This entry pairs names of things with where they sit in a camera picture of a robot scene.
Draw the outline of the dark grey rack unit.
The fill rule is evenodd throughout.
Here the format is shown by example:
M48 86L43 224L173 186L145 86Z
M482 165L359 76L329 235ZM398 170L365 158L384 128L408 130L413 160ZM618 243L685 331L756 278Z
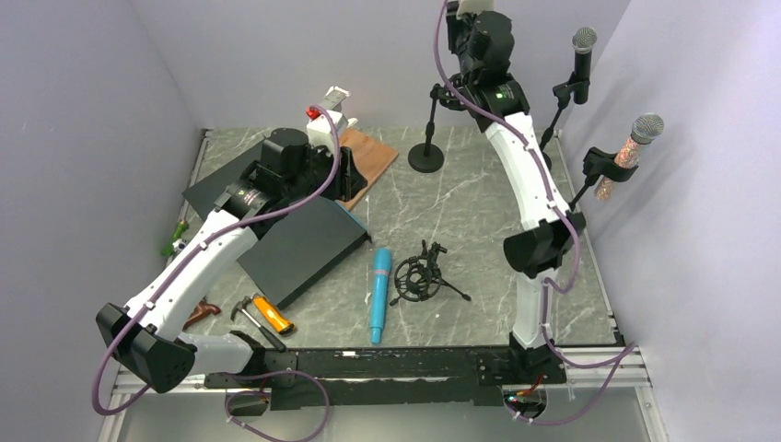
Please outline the dark grey rack unit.
M260 143L196 182L183 197L202 219L216 198L261 158ZM237 262L276 307L289 307L326 273L370 240L366 228L340 204L319 196L291 215L276 218L269 233Z

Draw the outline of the round-base stand with shock mount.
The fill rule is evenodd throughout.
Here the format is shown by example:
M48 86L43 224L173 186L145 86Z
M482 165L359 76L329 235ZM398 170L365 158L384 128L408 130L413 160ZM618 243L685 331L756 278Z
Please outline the round-base stand with shock mount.
M410 167L420 173L434 173L440 170L445 162L445 154L440 147L433 143L436 130L437 107L441 106L450 111L463 112L467 107L461 103L455 95L444 85L436 83L432 86L429 97L431 105L428 122L425 126L425 140L414 145L408 153L407 160Z

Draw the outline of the blue microphone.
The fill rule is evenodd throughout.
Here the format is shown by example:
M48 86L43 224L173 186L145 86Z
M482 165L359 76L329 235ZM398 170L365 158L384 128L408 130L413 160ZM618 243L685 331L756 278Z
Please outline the blue microphone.
M384 330L391 265L391 251L386 248L377 249L373 261L373 284L369 317L370 342L375 345L381 343Z

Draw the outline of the black tripod shock-mount stand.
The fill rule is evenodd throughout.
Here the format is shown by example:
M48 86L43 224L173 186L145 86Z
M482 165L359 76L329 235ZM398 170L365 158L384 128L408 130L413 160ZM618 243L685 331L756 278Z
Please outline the black tripod shock-mount stand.
M442 287L455 291L462 299L471 302L472 298L460 291L455 285L447 282L438 264L440 254L446 254L448 249L438 242L430 246L422 241L422 251L415 256L402 261L393 275L393 285L397 296L389 303L397 305L402 299L409 302L424 302L434 297Z

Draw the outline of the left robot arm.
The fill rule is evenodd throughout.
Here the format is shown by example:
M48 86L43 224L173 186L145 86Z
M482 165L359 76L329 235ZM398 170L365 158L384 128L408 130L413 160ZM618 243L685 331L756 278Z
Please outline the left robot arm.
M171 264L124 305L108 303L96 323L106 353L147 387L164 393L190 375L228 373L240 386L263 377L263 346L245 333L193 335L184 325L226 269L277 222L319 198L348 201L365 185L344 128L276 129L264 137L258 158L221 191L203 224Z

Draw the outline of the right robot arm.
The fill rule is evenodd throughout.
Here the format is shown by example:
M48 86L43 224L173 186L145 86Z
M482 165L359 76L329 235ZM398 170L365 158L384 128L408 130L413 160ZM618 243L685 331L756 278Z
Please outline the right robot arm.
M509 72L515 39L512 21L490 1L447 1L438 29L447 30L458 73L441 78L459 108L475 119L498 155L513 191L521 230L503 241L508 265L517 273L516 318L510 332L507 369L529 382L543 364L559 363L550 330L549 296L568 292L557 275L569 251L580 252L585 218L559 192L536 139L530 105Z

